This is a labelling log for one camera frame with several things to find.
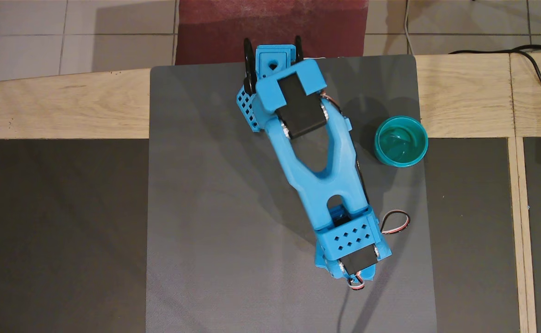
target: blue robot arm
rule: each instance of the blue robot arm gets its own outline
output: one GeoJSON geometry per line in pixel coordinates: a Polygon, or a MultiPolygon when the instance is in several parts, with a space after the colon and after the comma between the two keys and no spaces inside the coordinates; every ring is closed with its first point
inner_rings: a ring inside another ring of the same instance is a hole
{"type": "Polygon", "coordinates": [[[303,59],[300,38],[295,44],[260,45],[254,57],[246,39],[246,78],[236,101],[252,131],[266,132],[299,194],[317,239],[315,265],[362,289],[376,263],[392,252],[368,204],[350,120],[323,95],[321,70],[315,60],[303,59]],[[330,139],[328,164],[316,173],[298,160],[291,140],[323,126],[330,139]],[[342,204],[328,209],[336,195],[342,204]]]}

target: wooden table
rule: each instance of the wooden table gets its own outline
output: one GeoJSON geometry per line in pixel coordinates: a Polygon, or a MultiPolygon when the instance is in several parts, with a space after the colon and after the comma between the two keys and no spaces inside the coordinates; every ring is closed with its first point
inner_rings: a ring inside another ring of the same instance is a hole
{"type": "MultiPolygon", "coordinates": [[[[535,54],[541,66],[541,54],[535,54]]],[[[522,333],[535,333],[523,153],[541,136],[541,86],[520,55],[416,57],[421,122],[430,137],[508,138],[518,305],[522,333]]],[[[145,139],[149,69],[0,82],[0,139],[145,139]]]]}

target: plastic cup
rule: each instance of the plastic cup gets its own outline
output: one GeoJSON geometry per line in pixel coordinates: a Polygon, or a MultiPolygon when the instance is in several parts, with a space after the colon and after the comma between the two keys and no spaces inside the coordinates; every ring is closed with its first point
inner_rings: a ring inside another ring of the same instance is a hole
{"type": "Polygon", "coordinates": [[[418,163],[429,148],[423,125],[414,118],[395,116],[375,133],[375,156],[385,165],[406,168],[418,163]]]}

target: red and white wire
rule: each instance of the red and white wire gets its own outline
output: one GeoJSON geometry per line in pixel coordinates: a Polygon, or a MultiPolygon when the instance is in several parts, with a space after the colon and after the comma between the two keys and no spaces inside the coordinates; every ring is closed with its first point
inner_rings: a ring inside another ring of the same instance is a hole
{"type": "Polygon", "coordinates": [[[361,271],[358,271],[357,274],[355,274],[355,276],[357,276],[357,280],[359,280],[359,284],[356,286],[353,286],[352,284],[353,279],[350,279],[348,281],[348,286],[353,290],[363,289],[365,287],[365,281],[363,280],[363,278],[361,278],[361,271]]]}
{"type": "Polygon", "coordinates": [[[410,224],[410,215],[408,213],[406,213],[405,211],[401,209],[390,210],[389,212],[385,213],[385,215],[383,216],[382,234],[395,234],[396,232],[401,232],[402,230],[406,229],[406,227],[408,227],[409,224],[410,224]],[[400,214],[406,215],[406,221],[402,223],[401,226],[398,226],[389,230],[383,230],[383,227],[385,226],[385,222],[387,221],[387,218],[394,213],[400,213],[400,214]]]}

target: gray mat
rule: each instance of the gray mat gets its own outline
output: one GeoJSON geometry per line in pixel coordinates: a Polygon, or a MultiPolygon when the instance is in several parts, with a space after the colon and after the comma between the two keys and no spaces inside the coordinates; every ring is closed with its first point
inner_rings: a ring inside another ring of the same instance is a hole
{"type": "MultiPolygon", "coordinates": [[[[151,72],[146,330],[148,332],[437,331],[424,165],[372,156],[385,118],[419,118],[416,64],[406,55],[324,59],[327,93],[351,118],[368,196],[380,217],[412,226],[387,237],[393,256],[350,292],[313,265],[315,240],[270,142],[235,105],[243,64],[151,72]]],[[[325,164],[319,131],[294,144],[325,164]]]]}

